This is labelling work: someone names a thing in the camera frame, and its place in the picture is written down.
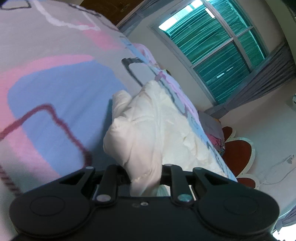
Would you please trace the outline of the cream quilted comforter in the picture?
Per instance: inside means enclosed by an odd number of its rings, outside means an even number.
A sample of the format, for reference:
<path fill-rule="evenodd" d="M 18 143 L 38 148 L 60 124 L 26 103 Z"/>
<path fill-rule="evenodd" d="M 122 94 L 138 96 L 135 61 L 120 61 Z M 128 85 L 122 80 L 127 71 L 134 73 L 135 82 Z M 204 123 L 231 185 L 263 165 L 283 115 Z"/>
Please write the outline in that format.
<path fill-rule="evenodd" d="M 235 180 L 212 143 L 198 137 L 165 90 L 154 80 L 132 97 L 124 90 L 112 97 L 112 124 L 104 151 L 130 178 L 130 195 L 156 196 L 162 165 L 185 171 L 202 167 Z"/>

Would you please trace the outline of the grey pink pillow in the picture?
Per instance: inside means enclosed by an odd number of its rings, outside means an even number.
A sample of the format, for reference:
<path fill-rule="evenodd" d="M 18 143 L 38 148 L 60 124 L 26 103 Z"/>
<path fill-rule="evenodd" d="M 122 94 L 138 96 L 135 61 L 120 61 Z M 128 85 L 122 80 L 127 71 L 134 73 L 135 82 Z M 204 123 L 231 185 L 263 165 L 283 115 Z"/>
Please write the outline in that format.
<path fill-rule="evenodd" d="M 205 134 L 217 152 L 222 156 L 225 152 L 225 138 L 221 122 L 200 110 L 198 111 L 198 115 Z"/>

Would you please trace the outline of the red flower-shaped headboard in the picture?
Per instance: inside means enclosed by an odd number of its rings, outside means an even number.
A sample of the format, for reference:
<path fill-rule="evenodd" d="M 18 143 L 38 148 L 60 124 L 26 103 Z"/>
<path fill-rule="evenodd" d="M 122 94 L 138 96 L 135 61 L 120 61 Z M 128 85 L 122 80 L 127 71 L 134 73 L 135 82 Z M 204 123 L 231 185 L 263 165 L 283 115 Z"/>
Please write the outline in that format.
<path fill-rule="evenodd" d="M 225 126 L 222 131 L 225 138 L 225 152 L 222 156 L 224 162 L 232 171 L 238 183 L 258 189 L 258 178 L 248 174 L 256 156 L 253 142 L 248 138 L 236 137 L 236 130 L 232 127 Z"/>

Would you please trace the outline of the pink floral blanket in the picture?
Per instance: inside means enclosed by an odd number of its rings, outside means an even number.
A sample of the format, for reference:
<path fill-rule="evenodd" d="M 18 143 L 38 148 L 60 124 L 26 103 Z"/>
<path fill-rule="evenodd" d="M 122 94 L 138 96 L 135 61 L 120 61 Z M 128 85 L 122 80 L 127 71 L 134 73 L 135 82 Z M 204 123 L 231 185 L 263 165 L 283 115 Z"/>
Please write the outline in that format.
<path fill-rule="evenodd" d="M 166 69 L 160 68 L 152 53 L 145 45 L 133 43 L 133 46 L 147 59 L 147 61 L 152 66 L 154 66 L 157 69 L 158 76 L 164 78 L 167 81 L 167 83 L 171 86 L 172 90 L 174 90 L 174 92 L 179 97 L 180 101 L 185 105 L 185 107 L 188 108 L 188 111 L 191 113 L 191 115 L 198 120 L 199 116 L 197 110 L 195 109 L 189 98 L 185 95 L 178 82 L 171 75 L 169 75 L 169 73 L 167 73 Z"/>

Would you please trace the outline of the patterned grey pink bedsheet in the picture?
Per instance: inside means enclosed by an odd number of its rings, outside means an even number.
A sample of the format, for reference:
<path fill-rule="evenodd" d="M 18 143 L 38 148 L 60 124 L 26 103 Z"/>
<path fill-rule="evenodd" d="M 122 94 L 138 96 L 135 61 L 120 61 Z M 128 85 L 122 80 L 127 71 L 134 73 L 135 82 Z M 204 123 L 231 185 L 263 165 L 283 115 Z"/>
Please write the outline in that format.
<path fill-rule="evenodd" d="M 166 86 L 189 124 L 201 129 L 157 69 L 103 15 L 58 1 L 1 7 L 1 240 L 16 231 L 14 198 L 86 166 L 115 160 L 103 150 L 112 97 L 151 80 Z"/>

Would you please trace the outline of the white air conditioner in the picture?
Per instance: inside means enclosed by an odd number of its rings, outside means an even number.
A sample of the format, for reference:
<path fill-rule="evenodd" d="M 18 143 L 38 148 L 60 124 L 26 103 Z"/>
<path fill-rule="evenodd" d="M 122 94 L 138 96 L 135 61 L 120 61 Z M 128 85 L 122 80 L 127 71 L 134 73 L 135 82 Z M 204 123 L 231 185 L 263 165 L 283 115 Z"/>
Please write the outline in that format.
<path fill-rule="evenodd" d="M 296 107 L 296 94 L 294 94 L 294 96 L 292 98 L 292 104 L 294 107 Z"/>

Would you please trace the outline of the window with teal blinds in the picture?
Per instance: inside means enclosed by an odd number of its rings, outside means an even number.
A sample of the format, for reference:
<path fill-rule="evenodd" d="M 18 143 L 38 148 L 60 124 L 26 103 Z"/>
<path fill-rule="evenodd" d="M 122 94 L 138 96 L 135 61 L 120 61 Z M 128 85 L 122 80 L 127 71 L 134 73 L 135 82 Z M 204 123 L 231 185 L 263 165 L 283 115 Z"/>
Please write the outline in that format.
<path fill-rule="evenodd" d="M 226 101 L 284 39 L 265 1 L 180 1 L 150 24 L 203 90 Z"/>

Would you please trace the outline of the grey right curtain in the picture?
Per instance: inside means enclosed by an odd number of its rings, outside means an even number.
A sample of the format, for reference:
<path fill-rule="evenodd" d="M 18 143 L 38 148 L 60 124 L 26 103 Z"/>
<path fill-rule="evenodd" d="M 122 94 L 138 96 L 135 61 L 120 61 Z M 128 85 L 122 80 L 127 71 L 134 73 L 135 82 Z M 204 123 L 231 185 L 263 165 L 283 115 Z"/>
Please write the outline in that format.
<path fill-rule="evenodd" d="M 222 104 L 205 111 L 220 119 L 230 111 L 257 100 L 295 79 L 295 61 L 288 42 L 279 44 L 267 58 L 248 75 Z"/>

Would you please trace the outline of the grey curtain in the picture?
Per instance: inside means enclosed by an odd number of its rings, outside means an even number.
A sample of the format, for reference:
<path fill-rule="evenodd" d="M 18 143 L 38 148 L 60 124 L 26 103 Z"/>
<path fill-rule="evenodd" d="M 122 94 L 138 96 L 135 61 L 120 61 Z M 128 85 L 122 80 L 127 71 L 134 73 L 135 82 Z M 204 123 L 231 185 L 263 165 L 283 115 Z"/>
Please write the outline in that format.
<path fill-rule="evenodd" d="M 167 1 L 154 0 L 154 1 L 144 1 L 144 3 L 134 11 L 122 24 L 119 25 L 118 29 L 126 36 L 128 36 L 139 24 L 140 22 L 153 14 L 154 12 L 161 9 L 167 4 Z"/>
<path fill-rule="evenodd" d="M 267 58 L 248 75 L 222 104 L 205 111 L 220 119 L 230 111 L 257 100 L 295 79 L 295 61 L 288 42 L 279 44 Z"/>

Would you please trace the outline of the grey left curtain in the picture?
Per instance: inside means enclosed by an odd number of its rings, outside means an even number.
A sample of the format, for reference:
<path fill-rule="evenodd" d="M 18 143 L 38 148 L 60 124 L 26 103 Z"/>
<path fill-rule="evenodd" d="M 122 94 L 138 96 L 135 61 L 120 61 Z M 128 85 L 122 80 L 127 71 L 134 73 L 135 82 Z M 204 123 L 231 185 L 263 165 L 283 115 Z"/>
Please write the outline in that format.
<path fill-rule="evenodd" d="M 144 3 L 134 11 L 122 24 L 119 25 L 118 29 L 126 36 L 128 36 L 139 24 L 140 22 L 153 14 L 154 12 L 161 9 L 167 4 L 167 1 L 154 0 L 154 1 L 144 1 Z"/>

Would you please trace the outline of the dark wooden door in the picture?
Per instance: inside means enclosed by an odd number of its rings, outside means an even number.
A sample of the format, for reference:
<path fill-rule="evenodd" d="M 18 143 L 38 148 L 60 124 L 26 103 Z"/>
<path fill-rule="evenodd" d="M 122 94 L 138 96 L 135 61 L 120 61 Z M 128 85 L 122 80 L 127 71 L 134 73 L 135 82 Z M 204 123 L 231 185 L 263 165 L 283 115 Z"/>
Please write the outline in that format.
<path fill-rule="evenodd" d="M 141 3 L 141 0 L 84 0 L 80 5 L 105 16 L 117 25 Z"/>

